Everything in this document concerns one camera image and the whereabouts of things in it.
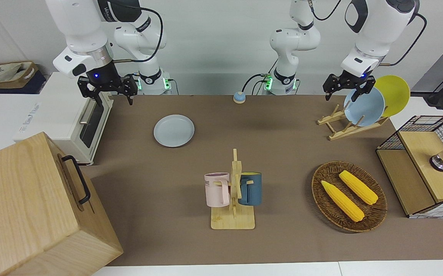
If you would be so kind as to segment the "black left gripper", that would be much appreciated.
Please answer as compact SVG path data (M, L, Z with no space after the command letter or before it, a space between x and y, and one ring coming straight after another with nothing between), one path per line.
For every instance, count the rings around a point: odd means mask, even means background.
M330 74L323 83L325 100L329 101L334 92L343 89L355 89L352 95L352 102L355 102L361 95L370 93L375 84L376 79L370 75L370 72L360 76L355 76L349 72L342 72L339 76Z

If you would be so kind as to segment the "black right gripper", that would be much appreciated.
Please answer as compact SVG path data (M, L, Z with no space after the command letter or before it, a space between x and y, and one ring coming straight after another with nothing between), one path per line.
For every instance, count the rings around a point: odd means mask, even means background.
M113 80L105 80L99 83L96 77L80 76L77 85L83 97L92 97L97 106L103 108L100 92L116 92L127 96L129 105L133 105L133 98L138 93L137 81L132 74L125 75Z

